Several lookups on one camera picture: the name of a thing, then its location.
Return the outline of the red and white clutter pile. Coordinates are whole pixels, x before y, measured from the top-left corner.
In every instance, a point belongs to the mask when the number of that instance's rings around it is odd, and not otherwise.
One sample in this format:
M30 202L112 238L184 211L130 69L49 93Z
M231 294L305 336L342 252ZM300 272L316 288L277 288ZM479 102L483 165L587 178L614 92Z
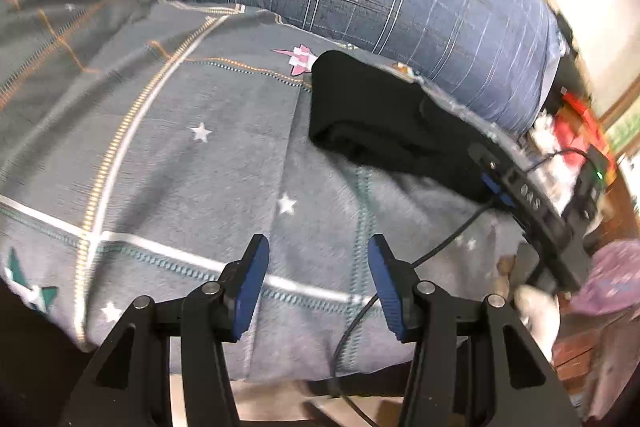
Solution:
M593 146L605 158L604 166L600 167L604 187L608 188L616 179L613 151L596 116L585 101L570 92L561 96L560 108L554 114L545 109L539 113L527 139L542 155L563 148L577 148L587 153ZM585 163L582 155L565 153L550 159L547 165L537 170L536 176L559 212L570 202L578 173Z

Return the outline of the grey star pattern bedsheet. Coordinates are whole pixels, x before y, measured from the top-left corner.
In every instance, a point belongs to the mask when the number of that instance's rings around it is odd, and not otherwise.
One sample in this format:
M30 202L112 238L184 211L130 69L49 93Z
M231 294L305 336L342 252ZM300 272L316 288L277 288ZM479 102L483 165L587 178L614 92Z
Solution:
M80 343L134 297L182 297L264 234L268 273L227 350L247 381L321 381L373 294L383 234L422 277L480 299L522 233L436 182L308 136L334 42L240 4L1 0L1 280Z

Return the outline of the black pants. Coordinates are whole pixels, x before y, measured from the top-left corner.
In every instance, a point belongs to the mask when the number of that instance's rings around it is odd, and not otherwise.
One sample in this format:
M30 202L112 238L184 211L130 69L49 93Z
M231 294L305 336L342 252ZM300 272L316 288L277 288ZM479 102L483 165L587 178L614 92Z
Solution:
M432 179L474 202L494 194L469 147L480 143L501 160L508 155L417 84L338 51L320 55L311 80L315 146L358 165Z

